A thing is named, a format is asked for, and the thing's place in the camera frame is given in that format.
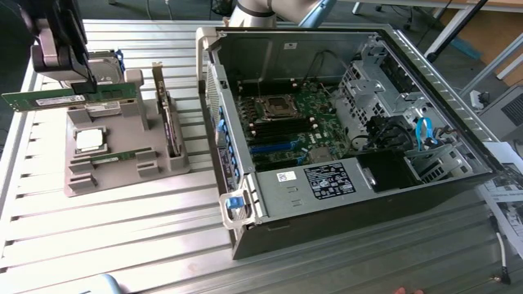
robotic arm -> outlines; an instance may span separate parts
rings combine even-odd
[[[32,66],[38,74],[70,83],[76,94],[96,92],[86,37],[76,0],[17,0],[29,32]]]
[[[237,0],[229,26],[276,27],[276,14],[305,28],[316,28],[336,0]]]

white cable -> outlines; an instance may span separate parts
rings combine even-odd
[[[500,233],[496,233],[499,247],[500,247],[500,265],[507,266],[507,257],[505,257],[505,245],[503,244],[503,238],[500,237]]]

paper document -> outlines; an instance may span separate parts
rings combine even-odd
[[[508,242],[523,258],[523,160],[508,143],[484,143],[504,173],[477,186]]]

expansion slot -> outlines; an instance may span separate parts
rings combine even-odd
[[[281,121],[256,122],[251,126],[251,134],[255,137],[269,137],[288,134],[305,133],[312,130],[308,118],[293,118]]]

warning label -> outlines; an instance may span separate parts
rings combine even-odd
[[[343,164],[328,164],[304,169],[316,199],[325,199],[356,192]]]

